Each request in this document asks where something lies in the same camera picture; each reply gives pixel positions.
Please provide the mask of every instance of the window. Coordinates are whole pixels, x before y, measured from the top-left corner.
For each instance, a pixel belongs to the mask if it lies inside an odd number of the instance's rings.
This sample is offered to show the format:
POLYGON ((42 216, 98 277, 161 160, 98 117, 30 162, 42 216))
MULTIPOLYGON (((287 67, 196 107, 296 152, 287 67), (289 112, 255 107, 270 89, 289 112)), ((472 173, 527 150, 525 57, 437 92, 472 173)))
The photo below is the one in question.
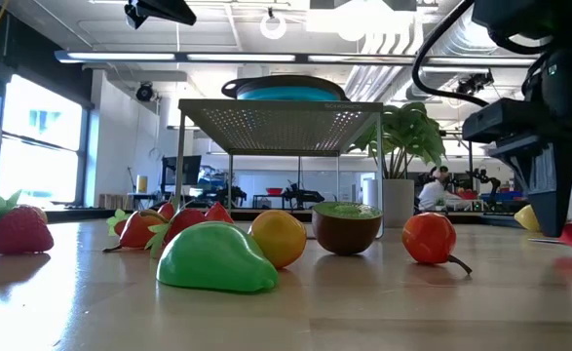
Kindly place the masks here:
POLYGON ((21 189, 42 200, 76 202, 84 110, 24 78, 6 86, 0 195, 21 189))

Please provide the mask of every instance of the perforated metal shelf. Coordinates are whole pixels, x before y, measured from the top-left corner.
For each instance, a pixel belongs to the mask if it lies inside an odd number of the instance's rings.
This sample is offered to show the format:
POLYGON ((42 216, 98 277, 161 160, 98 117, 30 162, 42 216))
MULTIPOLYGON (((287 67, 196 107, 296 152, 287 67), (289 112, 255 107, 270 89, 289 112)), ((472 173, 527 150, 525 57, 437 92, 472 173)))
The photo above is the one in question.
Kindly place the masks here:
POLYGON ((181 99, 179 109, 230 155, 338 156, 383 104, 181 99))

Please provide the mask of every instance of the ceiling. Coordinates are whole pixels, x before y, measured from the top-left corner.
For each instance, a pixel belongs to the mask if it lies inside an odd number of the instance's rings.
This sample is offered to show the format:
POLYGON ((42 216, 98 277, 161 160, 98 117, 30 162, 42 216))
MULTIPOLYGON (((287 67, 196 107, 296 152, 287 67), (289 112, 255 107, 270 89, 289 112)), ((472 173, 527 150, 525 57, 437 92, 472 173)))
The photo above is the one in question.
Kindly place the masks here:
MULTIPOLYGON (((278 40, 266 38, 259 29, 267 5, 249 8, 248 4, 242 7, 236 3, 228 5, 220 2, 206 7, 193 5, 189 1, 198 17, 195 25, 187 26, 151 18, 139 30, 133 30, 126 24, 122 3, 94 4, 91 1, 100 0, 19 0, 9 3, 9 11, 64 49, 71 51, 359 53, 363 46, 363 40, 346 41, 336 33, 307 31, 305 16, 310 6, 309 0, 289 0, 287 3, 277 0, 280 3, 273 5, 275 12, 286 17, 286 33, 278 40)), ((437 2, 439 8, 421 19, 425 35, 458 0, 437 2)), ((181 70, 189 75, 200 96, 221 98, 220 87, 228 80, 237 78, 240 66, 242 65, 151 63, 118 64, 106 68, 110 72, 123 70, 130 73, 138 70, 181 70)), ((267 69, 269 74, 308 74, 344 85, 353 67, 269 64, 267 69)), ((493 70, 495 89, 486 89, 479 97, 493 100, 498 96, 512 96, 518 91, 524 74, 525 70, 522 69, 493 70)), ((124 76, 126 78, 122 83, 128 86, 128 89, 133 89, 137 82, 128 79, 125 74, 124 76)), ((175 91, 174 82, 155 83, 155 87, 163 91, 175 91)), ((429 102, 427 108, 430 114, 440 120, 463 120, 472 110, 476 110, 475 107, 465 104, 456 108, 448 101, 429 102)))

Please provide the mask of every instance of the white shirt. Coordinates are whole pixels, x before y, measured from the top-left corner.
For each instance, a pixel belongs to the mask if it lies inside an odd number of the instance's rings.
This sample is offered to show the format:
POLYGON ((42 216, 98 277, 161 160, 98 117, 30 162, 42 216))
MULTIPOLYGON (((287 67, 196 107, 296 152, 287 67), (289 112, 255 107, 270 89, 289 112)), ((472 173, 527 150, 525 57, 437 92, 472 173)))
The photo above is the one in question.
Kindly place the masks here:
POLYGON ((434 210, 435 202, 443 199, 445 196, 443 184, 439 179, 424 185, 422 192, 418 198, 420 199, 420 210, 434 210))

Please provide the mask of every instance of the monitor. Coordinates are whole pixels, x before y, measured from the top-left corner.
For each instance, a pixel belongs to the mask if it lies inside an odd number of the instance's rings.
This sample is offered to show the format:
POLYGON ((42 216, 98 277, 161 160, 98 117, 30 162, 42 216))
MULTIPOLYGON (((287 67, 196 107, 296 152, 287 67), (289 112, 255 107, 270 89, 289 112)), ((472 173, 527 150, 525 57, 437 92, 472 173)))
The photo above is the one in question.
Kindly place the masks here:
MULTIPOLYGON (((199 179, 199 169, 201 168, 201 156, 184 156, 183 158, 183 185, 197 185, 199 179)), ((165 192, 165 186, 175 185, 177 158, 162 158, 162 184, 161 190, 165 192)))

